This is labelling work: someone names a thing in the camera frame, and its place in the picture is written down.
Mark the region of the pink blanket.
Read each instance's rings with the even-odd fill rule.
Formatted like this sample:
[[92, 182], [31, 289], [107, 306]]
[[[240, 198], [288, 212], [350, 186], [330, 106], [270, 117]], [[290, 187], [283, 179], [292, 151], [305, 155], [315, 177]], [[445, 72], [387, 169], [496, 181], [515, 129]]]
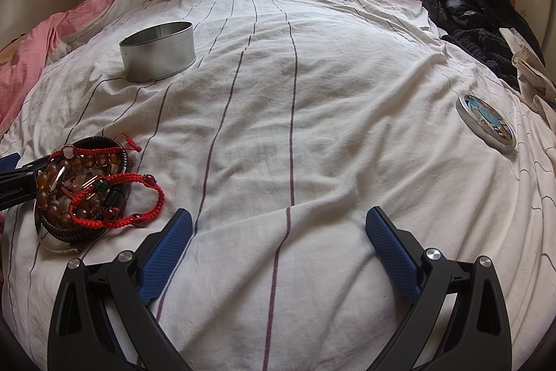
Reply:
[[76, 7], [57, 12], [1, 51], [1, 131], [19, 114], [25, 97], [42, 70], [55, 60], [64, 42], [98, 23], [115, 0], [84, 0]]

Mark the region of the round silver metal tin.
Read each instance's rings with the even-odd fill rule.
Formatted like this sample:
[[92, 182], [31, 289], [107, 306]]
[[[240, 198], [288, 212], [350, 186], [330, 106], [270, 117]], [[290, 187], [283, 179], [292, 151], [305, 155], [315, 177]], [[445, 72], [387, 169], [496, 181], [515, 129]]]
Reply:
[[153, 82], [184, 72], [196, 61], [194, 25], [154, 25], [120, 42], [125, 77], [132, 83]]

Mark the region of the round decorated tin lid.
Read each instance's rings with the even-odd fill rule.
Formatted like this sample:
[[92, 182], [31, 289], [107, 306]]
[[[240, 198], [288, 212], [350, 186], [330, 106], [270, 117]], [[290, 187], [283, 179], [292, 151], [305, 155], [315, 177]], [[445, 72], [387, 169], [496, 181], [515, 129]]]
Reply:
[[491, 148], [503, 154], [515, 149], [512, 127], [487, 102], [471, 94], [462, 94], [458, 96], [456, 110], [466, 126]]

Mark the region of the beige crumpled cloth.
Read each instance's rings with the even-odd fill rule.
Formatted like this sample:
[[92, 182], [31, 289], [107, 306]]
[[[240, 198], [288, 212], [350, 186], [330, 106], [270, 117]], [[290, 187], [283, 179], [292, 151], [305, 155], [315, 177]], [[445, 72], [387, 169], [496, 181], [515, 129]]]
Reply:
[[499, 33], [512, 53], [520, 99], [555, 132], [555, 85], [549, 79], [545, 66], [515, 28], [499, 28]]

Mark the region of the white striped bed sheet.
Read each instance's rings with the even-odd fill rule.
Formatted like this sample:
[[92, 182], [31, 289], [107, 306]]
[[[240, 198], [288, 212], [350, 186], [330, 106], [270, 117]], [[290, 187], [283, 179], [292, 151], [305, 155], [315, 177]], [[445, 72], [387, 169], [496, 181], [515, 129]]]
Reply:
[[[195, 233], [156, 319], [196, 370], [363, 370], [405, 311], [365, 233], [380, 206], [446, 257], [491, 257], [513, 364], [555, 316], [555, 134], [485, 65], [441, 40], [415, 0], [123, 0], [48, 64], [5, 132], [32, 161], [99, 134]], [[196, 61], [132, 83], [120, 42], [194, 25]], [[503, 154], [462, 94], [512, 127]]]

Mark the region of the black jacket pile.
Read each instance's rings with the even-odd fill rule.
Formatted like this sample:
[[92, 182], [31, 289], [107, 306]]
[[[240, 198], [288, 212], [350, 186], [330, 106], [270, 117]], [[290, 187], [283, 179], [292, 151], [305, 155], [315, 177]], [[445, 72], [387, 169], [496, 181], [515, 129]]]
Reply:
[[532, 28], [510, 0], [424, 0], [433, 23], [445, 31], [443, 40], [459, 46], [518, 90], [513, 53], [500, 31], [515, 29], [540, 59], [544, 56]]

